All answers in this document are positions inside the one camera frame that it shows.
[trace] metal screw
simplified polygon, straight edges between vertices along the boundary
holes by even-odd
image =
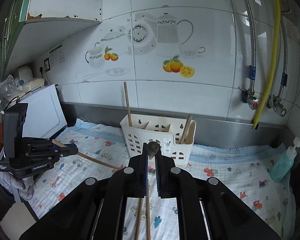
[[[218,179],[216,178],[210,178],[208,179],[208,182],[211,184],[211,185],[217,185],[218,184]]]
[[[181,169],[180,168],[178,168],[178,167],[173,167],[173,168],[171,168],[171,170],[170,170],[173,174],[178,174],[178,173],[180,173],[181,172]]]
[[[96,180],[94,178],[87,178],[85,182],[87,185],[90,186],[90,185],[95,184]]]
[[[127,167],[127,168],[125,168],[125,169],[123,170],[123,172],[124,172],[125,174],[131,174],[131,173],[134,172],[134,169],[131,168],[131,167]]]

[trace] electrical outlet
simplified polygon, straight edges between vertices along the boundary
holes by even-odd
[[[47,57],[44,61],[43,61],[43,63],[44,63],[44,67],[43,67],[43,70],[44,71],[49,71],[51,68],[50,68],[50,60],[49,60],[49,58]]]

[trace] rust spot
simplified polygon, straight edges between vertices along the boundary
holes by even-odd
[[[41,18],[42,18],[42,14],[39,14],[38,16],[31,16],[30,13],[28,13],[27,21],[33,19],[41,19]]]

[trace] white container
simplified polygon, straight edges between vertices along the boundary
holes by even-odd
[[[142,153],[143,143],[156,141],[162,154],[173,158],[176,166],[187,166],[194,142],[194,120],[190,123],[185,141],[179,144],[186,119],[143,114],[131,114],[131,119],[132,127],[127,115],[120,122],[130,157]]]

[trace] yellow gas hose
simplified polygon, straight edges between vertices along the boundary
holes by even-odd
[[[275,66],[277,62],[277,51],[278,51],[278,42],[279,42],[279,34],[280,34],[280,20],[281,20],[281,10],[280,10],[280,2],[279,0],[274,0],[275,5],[275,19],[274,19],[274,33],[273,33],[273,41],[272,41],[272,51],[271,51],[271,61],[270,61],[270,70],[267,78],[266,88],[263,91],[263,96],[260,105],[258,106],[256,116],[253,119],[253,129],[256,128],[260,116],[262,114],[263,108],[265,107],[266,101],[268,99],[271,85],[274,78]]]

